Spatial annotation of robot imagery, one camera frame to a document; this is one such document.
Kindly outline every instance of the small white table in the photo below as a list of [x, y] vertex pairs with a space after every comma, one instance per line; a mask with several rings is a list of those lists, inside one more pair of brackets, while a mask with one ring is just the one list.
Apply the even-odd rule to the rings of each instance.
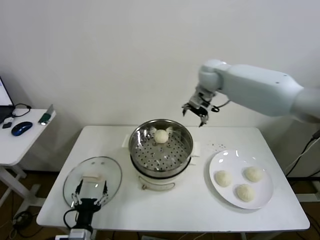
[[[27, 109], [17, 108], [13, 113], [21, 115], [25, 113], [26, 110]], [[46, 111], [46, 109], [31, 109], [28, 114], [15, 118], [10, 128], [2, 129], [3, 123], [0, 124], [0, 181], [8, 186], [8, 189], [0, 199], [0, 206], [9, 196], [11, 190], [13, 190], [24, 199], [17, 213], [25, 211], [29, 206], [41, 207], [45, 202], [45, 198], [36, 197], [36, 193], [40, 187], [39, 184], [34, 184], [32, 188], [28, 190], [19, 182], [20, 178], [25, 178], [27, 175], [18, 166], [18, 163], [48, 126], [48, 124], [38, 124], [39, 119]], [[50, 120], [52, 120], [55, 115], [56, 112], [53, 113]], [[12, 128], [21, 122], [31, 122], [33, 126], [22, 135], [13, 136], [11, 134]], [[9, 167], [17, 174], [16, 177], [13, 177], [5, 169]]]
[[[122, 169], [122, 183], [115, 197], [93, 216], [97, 230], [155, 232], [273, 232], [308, 229], [310, 223], [260, 131], [253, 127], [188, 127], [200, 142], [201, 156], [192, 159], [187, 177], [164, 192], [143, 190], [129, 150], [122, 147], [133, 126], [86, 126], [37, 217], [43, 226], [64, 227], [69, 210], [63, 197], [68, 173], [82, 161], [98, 156], [115, 159]], [[226, 202], [209, 182], [208, 162], [223, 146], [252, 153], [268, 169], [274, 182], [271, 201], [262, 209], [246, 210]], [[75, 224], [75, 214], [66, 218]]]

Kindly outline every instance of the laptop screen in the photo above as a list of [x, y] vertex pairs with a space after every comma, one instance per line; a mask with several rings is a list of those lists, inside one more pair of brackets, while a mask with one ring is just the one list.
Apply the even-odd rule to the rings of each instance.
[[0, 106], [12, 106], [13, 103], [9, 97], [9, 94], [0, 78]]

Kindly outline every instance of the white plate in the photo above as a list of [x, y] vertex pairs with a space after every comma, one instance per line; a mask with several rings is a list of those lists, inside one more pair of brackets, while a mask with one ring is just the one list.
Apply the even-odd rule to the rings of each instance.
[[[264, 172], [264, 177], [259, 182], [249, 181], [244, 171], [248, 167], [259, 167]], [[232, 175], [232, 183], [227, 187], [220, 186], [215, 180], [215, 173], [225, 170]], [[260, 209], [266, 205], [274, 192], [274, 185], [266, 169], [259, 164], [255, 157], [249, 156], [238, 150], [225, 150], [217, 153], [209, 165], [210, 179], [217, 192], [228, 202], [243, 209]], [[255, 198], [250, 202], [239, 199], [236, 187], [241, 184], [250, 185], [255, 191]]]

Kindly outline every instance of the perforated steamer insert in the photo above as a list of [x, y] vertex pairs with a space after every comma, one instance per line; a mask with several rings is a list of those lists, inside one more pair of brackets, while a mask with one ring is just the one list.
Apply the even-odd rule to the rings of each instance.
[[[166, 130], [166, 143], [156, 143], [157, 130]], [[154, 179], [167, 179], [180, 174], [191, 160], [193, 139], [180, 123], [156, 119], [145, 122], [131, 135], [129, 150], [134, 167], [143, 175]]]

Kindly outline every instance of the glass lid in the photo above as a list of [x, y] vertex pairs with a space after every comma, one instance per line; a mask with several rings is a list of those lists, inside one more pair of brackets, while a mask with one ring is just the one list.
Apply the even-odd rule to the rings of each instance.
[[104, 206], [116, 195], [121, 180], [121, 167], [114, 159], [107, 156], [92, 157], [81, 162], [68, 174], [63, 185], [63, 197], [73, 208], [72, 194], [81, 181], [80, 199], [101, 199], [106, 184], [107, 198], [102, 203]]

